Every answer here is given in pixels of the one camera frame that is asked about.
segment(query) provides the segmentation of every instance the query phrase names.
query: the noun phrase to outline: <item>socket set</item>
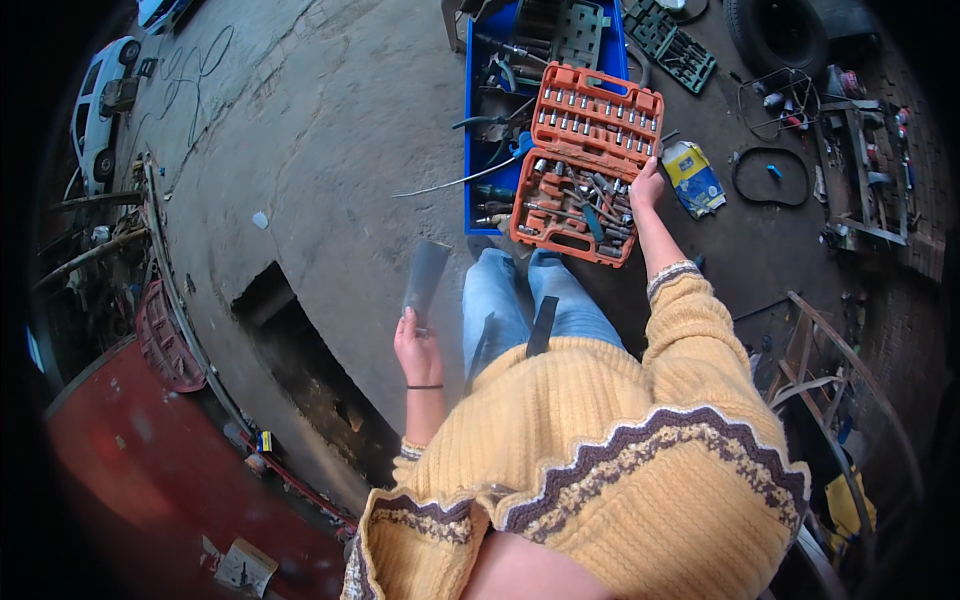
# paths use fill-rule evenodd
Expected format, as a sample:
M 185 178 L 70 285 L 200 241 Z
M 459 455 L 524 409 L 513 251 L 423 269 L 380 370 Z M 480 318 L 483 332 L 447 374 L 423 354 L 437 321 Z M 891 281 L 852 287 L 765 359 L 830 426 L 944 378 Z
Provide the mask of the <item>socket set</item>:
M 534 109 L 535 148 L 520 169 L 511 238 L 622 266 L 636 243 L 628 183 L 659 152 L 663 109 L 658 92 L 551 62 Z

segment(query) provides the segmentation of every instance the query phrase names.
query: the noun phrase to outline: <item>white car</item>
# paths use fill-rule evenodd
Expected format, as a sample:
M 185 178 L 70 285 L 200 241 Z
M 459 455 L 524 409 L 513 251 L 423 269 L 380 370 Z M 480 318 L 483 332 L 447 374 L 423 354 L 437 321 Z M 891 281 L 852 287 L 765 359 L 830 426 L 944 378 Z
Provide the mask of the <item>white car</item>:
M 151 36 L 172 30 L 192 0 L 136 0 L 137 23 Z
M 77 102 L 70 119 L 70 141 L 77 153 L 84 181 L 84 195 L 93 196 L 107 190 L 116 166 L 114 145 L 118 118 L 100 116 L 100 101 L 107 82 L 130 76 L 140 42 L 132 36 L 114 40 L 90 60 Z

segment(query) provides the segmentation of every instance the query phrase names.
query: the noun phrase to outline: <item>leg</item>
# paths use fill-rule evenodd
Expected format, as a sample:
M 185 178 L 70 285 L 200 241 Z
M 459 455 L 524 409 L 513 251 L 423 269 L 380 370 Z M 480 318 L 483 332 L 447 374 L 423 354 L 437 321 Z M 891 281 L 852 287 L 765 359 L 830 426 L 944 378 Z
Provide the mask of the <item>leg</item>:
M 477 373 L 500 354 L 530 339 L 530 325 L 516 301 L 515 274 L 514 260 L 496 248 L 484 250 L 467 271 L 464 281 L 464 373 L 467 377 L 484 321 L 491 312 L 493 323 L 487 332 Z
M 560 257 L 559 252 L 537 248 L 530 258 L 527 273 L 538 311 L 544 296 L 560 299 L 551 337 L 593 338 L 623 348 L 616 329 L 576 277 L 566 269 Z
M 440 13 L 444 16 L 444 29 L 450 50 L 465 53 L 467 44 L 457 37 L 457 11 L 460 10 L 460 4 L 461 0 L 440 0 Z

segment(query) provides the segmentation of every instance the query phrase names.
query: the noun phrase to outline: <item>hand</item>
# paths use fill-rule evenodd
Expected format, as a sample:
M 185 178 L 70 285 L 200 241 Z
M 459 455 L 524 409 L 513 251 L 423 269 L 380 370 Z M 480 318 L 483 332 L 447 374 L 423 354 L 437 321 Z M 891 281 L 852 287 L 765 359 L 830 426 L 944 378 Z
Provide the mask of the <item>hand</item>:
M 440 358 L 437 332 L 428 327 L 425 338 L 417 337 L 417 312 L 409 306 L 396 324 L 394 352 L 407 377 L 407 385 L 443 385 L 444 362 Z
M 643 165 L 643 170 L 633 183 L 630 184 L 630 207 L 634 210 L 634 217 L 642 209 L 653 209 L 657 201 L 663 196 L 663 176 L 657 172 L 659 161 L 654 156 Z

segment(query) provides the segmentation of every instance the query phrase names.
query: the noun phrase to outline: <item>blue tool tray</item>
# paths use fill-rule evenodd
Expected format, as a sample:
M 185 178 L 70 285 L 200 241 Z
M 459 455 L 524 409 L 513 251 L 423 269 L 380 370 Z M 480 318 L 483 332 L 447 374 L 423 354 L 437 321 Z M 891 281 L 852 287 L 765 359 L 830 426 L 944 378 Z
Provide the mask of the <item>blue tool tray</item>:
M 597 65 L 597 70 L 603 71 L 608 75 L 613 75 L 619 79 L 629 80 L 630 75 L 627 69 L 627 51 L 623 35 L 623 21 L 620 18 L 619 0 L 595 0 L 595 3 L 603 7 L 604 15 L 610 15 L 612 17 L 611 26 L 603 28 L 603 34 L 600 38 L 600 61 Z M 486 34 L 496 39 L 507 41 L 511 39 L 511 30 L 514 27 L 515 16 L 516 2 L 513 2 L 483 21 L 478 23 L 470 21 L 467 25 L 467 99 L 465 102 L 465 117 L 475 116 L 473 111 L 473 102 L 475 100 L 473 75 L 479 69 L 484 68 L 487 60 L 490 58 L 490 55 L 485 52 L 473 52 L 475 47 L 486 48 L 486 45 L 483 43 L 479 43 L 478 46 L 474 45 L 473 34 L 474 32 Z M 520 91 L 521 93 L 533 96 L 539 89 L 532 86 L 522 86 Z M 473 173 L 479 173 L 481 171 L 480 167 L 487 162 L 491 154 L 496 150 L 495 145 L 476 141 L 472 138 L 471 134 L 471 128 L 464 129 L 465 177 Z M 509 158 L 509 155 L 505 154 L 503 160 L 498 160 L 497 163 L 503 162 L 507 158 Z M 473 226 L 473 223 L 478 218 L 485 215 L 477 210 L 475 206 L 475 204 L 481 203 L 482 200 L 474 202 L 471 199 L 470 186 L 475 183 L 490 183 L 497 187 L 516 189 L 519 185 L 520 165 L 522 162 L 522 160 L 515 160 L 506 167 L 498 169 L 485 177 L 464 183 L 464 233 L 466 235 L 500 235 L 500 231 L 496 228 L 475 228 Z

